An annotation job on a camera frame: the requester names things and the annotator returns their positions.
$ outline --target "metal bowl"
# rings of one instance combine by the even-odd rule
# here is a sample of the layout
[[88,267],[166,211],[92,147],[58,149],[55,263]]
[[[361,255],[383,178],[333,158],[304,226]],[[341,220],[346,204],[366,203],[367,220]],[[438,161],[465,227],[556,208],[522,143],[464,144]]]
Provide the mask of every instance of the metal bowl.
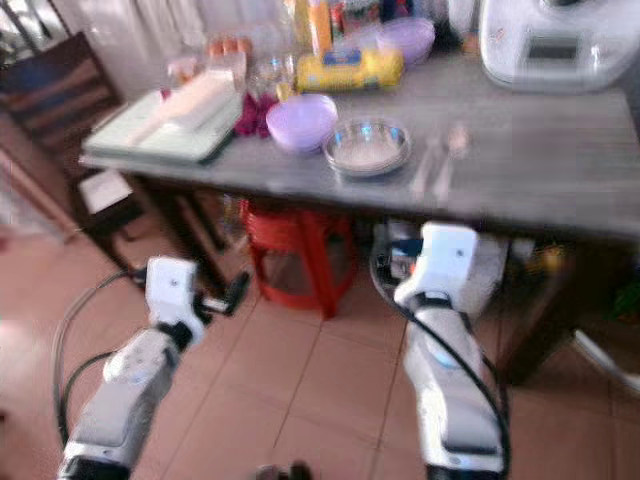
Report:
[[338,125],[324,144],[333,170],[354,177],[382,175],[403,165],[411,151],[409,134],[384,119]]

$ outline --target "tiled floor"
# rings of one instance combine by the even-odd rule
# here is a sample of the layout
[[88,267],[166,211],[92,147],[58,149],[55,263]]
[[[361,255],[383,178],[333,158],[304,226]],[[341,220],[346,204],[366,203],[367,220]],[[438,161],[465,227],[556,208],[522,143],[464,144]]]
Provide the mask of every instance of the tiled floor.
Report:
[[[124,247],[140,262],[171,253],[153,231]],[[231,275],[243,261],[232,253],[221,263]],[[12,479],[55,476],[51,339],[74,297],[112,270],[84,239],[62,247],[32,238],[0,254],[0,408],[10,415],[0,461]],[[481,320],[491,356],[513,321],[495,312]],[[70,335],[67,368],[145,323],[135,288],[121,282],[104,291]],[[134,478],[241,479],[258,465],[297,458],[324,479],[423,478],[413,391],[399,362],[403,332],[366,272],[324,324],[313,312],[261,300],[253,287],[237,315],[218,319],[185,356]],[[78,384],[73,420],[99,376],[94,367]],[[512,393],[512,478],[640,478],[640,401],[568,347]]]

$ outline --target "gray table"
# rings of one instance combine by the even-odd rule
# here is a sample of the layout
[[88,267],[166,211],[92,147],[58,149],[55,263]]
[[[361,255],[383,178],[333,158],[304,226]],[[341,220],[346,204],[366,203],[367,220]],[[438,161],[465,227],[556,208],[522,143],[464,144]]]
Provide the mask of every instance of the gray table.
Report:
[[[516,94],[493,85],[477,59],[454,55],[432,58],[408,71],[397,90],[334,98],[343,120],[382,116],[400,121],[412,138],[409,164],[379,179],[354,181],[334,174],[322,155],[295,157],[280,152],[271,140],[238,138],[205,166],[125,158],[94,158],[90,165],[126,173],[147,207],[173,230],[168,233],[176,245],[200,257],[206,253],[179,218],[179,209],[157,194],[154,184],[378,215],[450,219],[484,231],[595,243],[640,240],[640,148],[618,90],[581,96]],[[434,146],[457,125],[469,134],[469,150],[449,161]],[[442,174],[444,168],[448,175]],[[435,189],[436,184],[445,188]],[[550,298],[566,295],[566,288],[563,282]],[[558,322],[544,308],[536,317]],[[542,320],[532,324],[544,325]],[[523,365],[541,360],[540,355],[518,355]],[[524,375],[510,377],[517,382]]]

